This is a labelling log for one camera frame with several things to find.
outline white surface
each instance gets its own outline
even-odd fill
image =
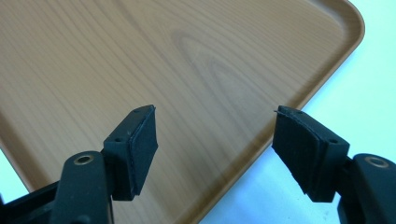
[[[21,179],[0,150],[0,194],[3,203],[9,203],[27,193],[28,191],[22,184]]]
[[[396,1],[351,1],[366,34],[361,45],[304,108],[346,139],[349,156],[368,152],[396,161]],[[5,202],[27,191],[0,153]],[[338,223],[333,203],[311,203],[286,166],[265,151],[202,223]]]

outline clamp jaw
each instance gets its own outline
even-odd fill
[[[302,111],[276,111],[273,148],[312,202],[341,195],[341,223],[396,223],[396,165],[385,158],[347,156],[349,143]]]
[[[155,107],[133,110],[104,142],[64,163],[61,179],[3,204],[0,223],[114,223],[112,200],[139,195],[158,147]]]

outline tray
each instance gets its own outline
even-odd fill
[[[159,149],[117,223],[202,218],[363,37],[344,0],[2,1],[1,148],[29,190],[157,107]]]

